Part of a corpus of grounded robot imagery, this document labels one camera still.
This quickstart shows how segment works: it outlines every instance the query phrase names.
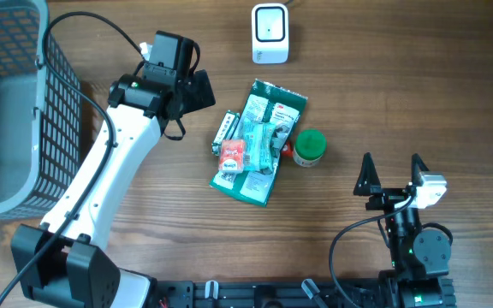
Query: crate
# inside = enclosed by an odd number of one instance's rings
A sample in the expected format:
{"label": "crate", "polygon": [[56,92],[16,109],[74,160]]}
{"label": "crate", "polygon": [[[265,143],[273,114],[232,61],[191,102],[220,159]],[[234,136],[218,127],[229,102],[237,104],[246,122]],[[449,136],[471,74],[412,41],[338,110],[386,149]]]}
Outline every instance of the crate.
{"label": "crate", "polygon": [[[42,216],[80,166],[80,97],[42,65],[42,0],[0,0],[0,219]],[[80,81],[50,36],[49,61]]]}

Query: wooden table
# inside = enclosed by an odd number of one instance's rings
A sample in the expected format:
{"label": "wooden table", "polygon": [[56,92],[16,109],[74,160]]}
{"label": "wooden table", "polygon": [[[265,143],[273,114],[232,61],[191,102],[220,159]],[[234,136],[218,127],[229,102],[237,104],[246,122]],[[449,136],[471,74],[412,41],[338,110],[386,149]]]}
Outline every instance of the wooden table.
{"label": "wooden table", "polygon": [[[459,306],[493,306],[493,1],[296,0],[289,61],[270,66],[251,60],[256,2],[50,3],[53,17],[96,12],[138,43],[158,29],[196,40],[217,98],[184,117],[182,142],[162,139],[140,166],[113,223],[113,261],[162,280],[328,279],[331,239],[376,214],[352,195],[363,154],[372,153],[384,186],[403,187],[417,152],[448,179],[447,195],[421,218],[454,232],[449,276]],[[99,21],[74,18],[54,33],[100,103],[139,60]],[[224,112],[241,111],[254,78],[308,96],[296,133],[317,128],[329,142],[317,168],[282,160],[267,208],[208,186],[217,170],[209,144]],[[15,274],[9,241],[20,223],[39,220],[0,222],[0,292]],[[390,268],[375,223],[338,250],[341,277]],[[16,288],[6,306],[40,304]]]}

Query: pile of items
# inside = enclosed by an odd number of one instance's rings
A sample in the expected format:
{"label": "pile of items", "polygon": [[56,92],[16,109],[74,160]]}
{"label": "pile of items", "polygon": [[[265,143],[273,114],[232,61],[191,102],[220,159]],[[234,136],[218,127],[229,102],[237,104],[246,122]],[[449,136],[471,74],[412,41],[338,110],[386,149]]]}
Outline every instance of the pile of items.
{"label": "pile of items", "polygon": [[211,186],[238,200],[266,206],[281,150],[306,108],[307,98],[255,80],[242,116],[228,111],[212,143],[219,172]]}

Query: can with green lid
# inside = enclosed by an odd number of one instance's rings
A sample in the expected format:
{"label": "can with green lid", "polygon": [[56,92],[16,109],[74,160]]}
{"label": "can with green lid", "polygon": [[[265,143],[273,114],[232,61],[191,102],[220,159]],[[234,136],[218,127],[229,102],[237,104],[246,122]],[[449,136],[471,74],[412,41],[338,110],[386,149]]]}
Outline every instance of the can with green lid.
{"label": "can with green lid", "polygon": [[326,138],[317,129],[307,129],[298,135],[293,158],[302,167],[313,167],[326,150]]}

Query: green lid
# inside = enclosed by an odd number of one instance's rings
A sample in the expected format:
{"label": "green lid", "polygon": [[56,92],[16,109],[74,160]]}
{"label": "green lid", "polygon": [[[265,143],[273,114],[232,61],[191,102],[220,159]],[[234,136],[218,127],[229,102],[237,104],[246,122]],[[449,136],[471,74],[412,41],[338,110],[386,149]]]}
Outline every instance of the green lid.
{"label": "green lid", "polygon": [[307,129],[298,135],[294,148],[298,156],[305,160],[315,160],[326,150],[326,138],[317,129]]}

